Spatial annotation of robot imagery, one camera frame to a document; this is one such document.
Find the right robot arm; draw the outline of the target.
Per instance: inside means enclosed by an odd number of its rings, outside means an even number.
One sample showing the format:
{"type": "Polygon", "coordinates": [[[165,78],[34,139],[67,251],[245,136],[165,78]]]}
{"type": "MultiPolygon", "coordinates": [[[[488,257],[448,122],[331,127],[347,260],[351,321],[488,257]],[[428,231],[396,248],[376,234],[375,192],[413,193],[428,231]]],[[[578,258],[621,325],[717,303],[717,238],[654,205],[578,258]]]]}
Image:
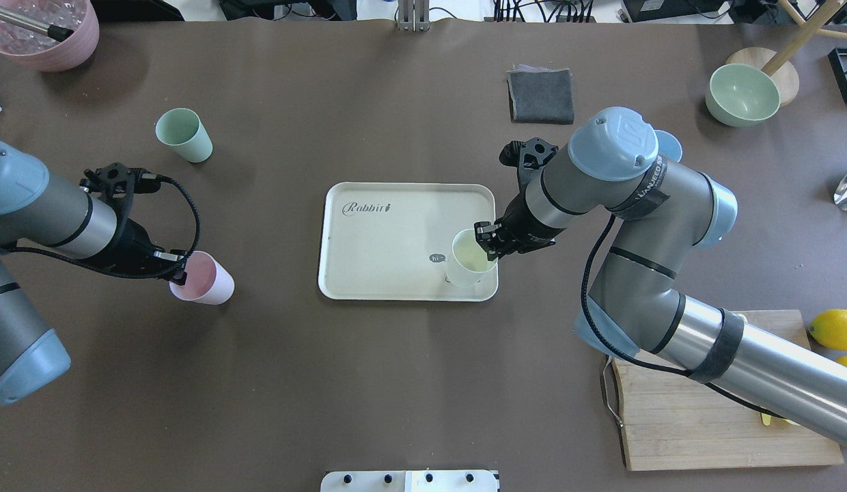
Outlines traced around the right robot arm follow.
{"type": "Polygon", "coordinates": [[[749,410],[786,418],[847,448],[847,368],[690,298],[674,282],[692,249],[732,230],[738,200],[707,174],[662,152],[660,133],[632,109],[601,110],[563,148],[513,141],[499,162],[517,171],[505,214],[474,226],[477,244],[500,259],[555,244],[597,206],[620,230],[595,279],[589,253],[581,283],[580,336],[595,349],[642,365],[640,351],[669,366],[649,370],[699,383],[749,410]]]}

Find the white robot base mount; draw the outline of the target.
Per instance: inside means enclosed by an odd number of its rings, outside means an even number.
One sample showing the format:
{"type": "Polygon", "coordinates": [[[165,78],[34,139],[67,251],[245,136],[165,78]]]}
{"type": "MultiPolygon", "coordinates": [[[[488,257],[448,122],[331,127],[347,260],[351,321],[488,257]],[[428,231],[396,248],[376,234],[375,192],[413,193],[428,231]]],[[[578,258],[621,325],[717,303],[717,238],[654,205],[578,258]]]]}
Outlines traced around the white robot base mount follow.
{"type": "Polygon", "coordinates": [[[333,471],[320,491],[499,491],[499,474],[486,469],[333,471]]]}

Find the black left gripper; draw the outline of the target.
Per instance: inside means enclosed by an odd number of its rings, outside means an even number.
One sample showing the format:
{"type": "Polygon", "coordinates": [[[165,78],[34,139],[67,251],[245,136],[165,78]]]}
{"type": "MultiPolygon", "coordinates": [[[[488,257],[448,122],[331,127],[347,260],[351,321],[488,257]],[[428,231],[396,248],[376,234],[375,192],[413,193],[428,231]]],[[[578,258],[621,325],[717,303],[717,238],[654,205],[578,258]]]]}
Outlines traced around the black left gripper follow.
{"type": "Polygon", "coordinates": [[[142,226],[126,219],[106,248],[90,256],[89,265],[124,278],[169,277],[172,284],[185,286],[186,256],[180,256],[179,260],[157,256],[164,251],[151,242],[142,226]]]}

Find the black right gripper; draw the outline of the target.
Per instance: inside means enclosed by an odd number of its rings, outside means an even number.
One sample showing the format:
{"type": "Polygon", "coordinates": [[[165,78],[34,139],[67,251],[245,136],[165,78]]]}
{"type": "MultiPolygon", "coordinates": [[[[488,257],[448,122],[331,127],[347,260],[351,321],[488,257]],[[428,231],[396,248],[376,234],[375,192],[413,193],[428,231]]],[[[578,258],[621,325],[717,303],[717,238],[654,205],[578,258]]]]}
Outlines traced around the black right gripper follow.
{"type": "Polygon", "coordinates": [[[475,222],[473,232],[488,261],[548,248],[555,245],[555,237],[558,236],[557,228],[545,226],[535,218],[521,194],[509,202],[499,220],[495,223],[475,222]]]}

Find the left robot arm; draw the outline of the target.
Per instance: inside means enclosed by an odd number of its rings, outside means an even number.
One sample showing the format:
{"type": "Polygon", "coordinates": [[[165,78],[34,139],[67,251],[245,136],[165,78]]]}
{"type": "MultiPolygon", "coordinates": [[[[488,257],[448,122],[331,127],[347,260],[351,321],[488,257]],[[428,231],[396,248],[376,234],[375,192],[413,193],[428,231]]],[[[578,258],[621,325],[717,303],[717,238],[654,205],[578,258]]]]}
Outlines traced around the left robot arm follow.
{"type": "Polygon", "coordinates": [[[4,260],[37,254],[116,278],[175,284],[192,248],[165,249],[131,218],[137,194],[173,178],[120,163],[86,170],[78,184],[0,141],[0,405],[14,404],[60,377],[70,356],[4,260]]]}

